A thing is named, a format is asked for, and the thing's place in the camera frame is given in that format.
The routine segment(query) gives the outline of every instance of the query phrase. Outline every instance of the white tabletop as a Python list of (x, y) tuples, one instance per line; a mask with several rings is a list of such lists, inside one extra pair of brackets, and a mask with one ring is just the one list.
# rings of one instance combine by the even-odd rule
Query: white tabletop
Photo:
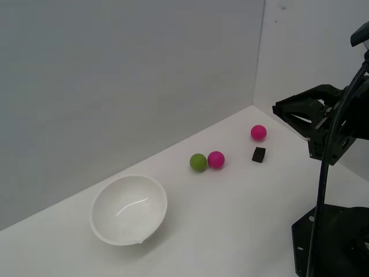
[[(250, 139), (256, 124), (268, 130), (262, 143)], [(262, 164), (251, 161), (256, 146), (266, 148)], [(226, 157), (222, 170), (190, 170), (192, 154), (215, 150)], [(1, 231), (0, 275), (296, 276), (291, 225), (315, 205), (319, 166), (306, 141), (248, 107)], [(142, 245), (108, 245), (89, 227), (91, 202), (130, 173), (164, 186), (168, 212)], [(368, 182), (340, 164), (331, 167), (327, 203), (368, 207), (368, 199)]]

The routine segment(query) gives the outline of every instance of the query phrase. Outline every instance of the gray wall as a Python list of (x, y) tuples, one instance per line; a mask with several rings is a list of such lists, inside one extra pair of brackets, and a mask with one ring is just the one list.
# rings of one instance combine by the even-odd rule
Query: gray wall
[(0, 0), (0, 229), (250, 105), (262, 13)]
[[(348, 85), (366, 52), (350, 36), (368, 11), (368, 0), (266, 0), (254, 104), (277, 118), (277, 101), (319, 84)], [(340, 163), (369, 181), (368, 160), (369, 141), (356, 140)]]

